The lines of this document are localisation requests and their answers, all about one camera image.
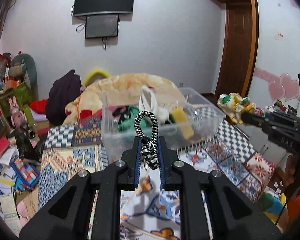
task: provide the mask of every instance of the yellow sponge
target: yellow sponge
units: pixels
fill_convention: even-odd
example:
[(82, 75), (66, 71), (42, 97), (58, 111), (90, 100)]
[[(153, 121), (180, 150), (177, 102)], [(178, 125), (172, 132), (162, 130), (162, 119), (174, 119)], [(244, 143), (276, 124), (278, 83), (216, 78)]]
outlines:
[[(183, 111), (182, 107), (177, 107), (172, 110), (170, 113), (176, 123), (189, 122), (186, 113)], [(182, 125), (180, 126), (183, 137), (188, 140), (194, 135), (191, 125)]]

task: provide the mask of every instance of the television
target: television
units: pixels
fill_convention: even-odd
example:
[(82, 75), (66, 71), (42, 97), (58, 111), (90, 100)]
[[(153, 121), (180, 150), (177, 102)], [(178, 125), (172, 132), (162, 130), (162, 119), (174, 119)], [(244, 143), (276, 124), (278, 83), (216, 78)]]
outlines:
[(74, 0), (73, 16), (128, 14), (132, 11), (133, 0)]

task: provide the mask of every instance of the small monitor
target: small monitor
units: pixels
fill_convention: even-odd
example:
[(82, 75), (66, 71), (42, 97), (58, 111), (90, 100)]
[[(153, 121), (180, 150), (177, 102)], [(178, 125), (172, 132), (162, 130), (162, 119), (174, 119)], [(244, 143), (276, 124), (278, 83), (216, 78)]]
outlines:
[(117, 37), (119, 15), (93, 15), (86, 20), (85, 38)]

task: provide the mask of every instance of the plush toy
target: plush toy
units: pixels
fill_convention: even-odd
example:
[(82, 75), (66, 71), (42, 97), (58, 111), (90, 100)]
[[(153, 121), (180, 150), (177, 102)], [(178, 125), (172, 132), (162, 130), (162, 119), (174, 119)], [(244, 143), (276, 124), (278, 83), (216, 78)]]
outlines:
[(218, 99), (218, 106), (221, 110), (230, 117), (231, 121), (237, 124), (242, 124), (241, 114), (255, 111), (255, 104), (250, 102), (250, 99), (242, 98), (238, 93), (230, 93), (229, 95), (222, 94)]
[(20, 111), (16, 97), (13, 97), (13, 102), (11, 98), (9, 98), (9, 105), (11, 113), (11, 123), (16, 129), (19, 130), (21, 124), (27, 121), (26, 116), (22, 111)]

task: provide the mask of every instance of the pink toy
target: pink toy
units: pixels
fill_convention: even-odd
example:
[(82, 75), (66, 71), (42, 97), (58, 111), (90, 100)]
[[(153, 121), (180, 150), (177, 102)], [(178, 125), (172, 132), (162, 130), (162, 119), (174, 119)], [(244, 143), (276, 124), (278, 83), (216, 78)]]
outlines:
[(26, 116), (22, 111), (20, 111), (16, 97), (13, 97), (13, 103), (11, 98), (9, 98), (9, 105), (11, 113), (11, 123), (16, 129), (19, 129), (21, 124), (27, 121)]
[(26, 223), (28, 223), (28, 218), (27, 218), (27, 212), (26, 212), (26, 207), (25, 207), (25, 203), (23, 201), (21, 201), (18, 205), (17, 205), (17, 211), (19, 213), (20, 216), (20, 224), (22, 227), (25, 226)]

